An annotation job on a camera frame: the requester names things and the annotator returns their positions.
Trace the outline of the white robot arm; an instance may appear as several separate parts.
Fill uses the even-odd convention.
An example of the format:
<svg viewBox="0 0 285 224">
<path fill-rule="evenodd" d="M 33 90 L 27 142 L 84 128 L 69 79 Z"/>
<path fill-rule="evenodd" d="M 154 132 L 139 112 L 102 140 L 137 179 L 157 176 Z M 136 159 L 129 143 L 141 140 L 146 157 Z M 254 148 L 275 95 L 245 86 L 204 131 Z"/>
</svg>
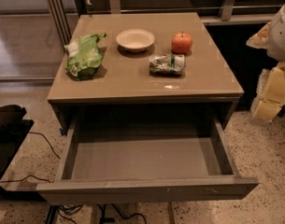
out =
<svg viewBox="0 0 285 224">
<path fill-rule="evenodd" d="M 285 4 L 246 45 L 265 49 L 270 58 L 278 61 L 270 71 L 262 71 L 250 109 L 254 118 L 271 122 L 285 106 Z"/>
</svg>

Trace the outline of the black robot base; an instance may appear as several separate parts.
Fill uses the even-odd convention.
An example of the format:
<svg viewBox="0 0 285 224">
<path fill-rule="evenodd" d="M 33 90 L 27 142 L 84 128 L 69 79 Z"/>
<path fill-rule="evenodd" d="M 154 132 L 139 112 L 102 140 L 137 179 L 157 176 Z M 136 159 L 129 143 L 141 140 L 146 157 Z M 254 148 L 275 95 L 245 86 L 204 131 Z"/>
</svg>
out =
<svg viewBox="0 0 285 224">
<path fill-rule="evenodd" d="M 24 119 L 27 111 L 19 105 L 0 106 L 0 179 L 17 154 L 34 122 Z M 13 201 L 39 201 L 44 198 L 37 191 L 11 191 L 0 186 L 0 198 Z"/>
</svg>

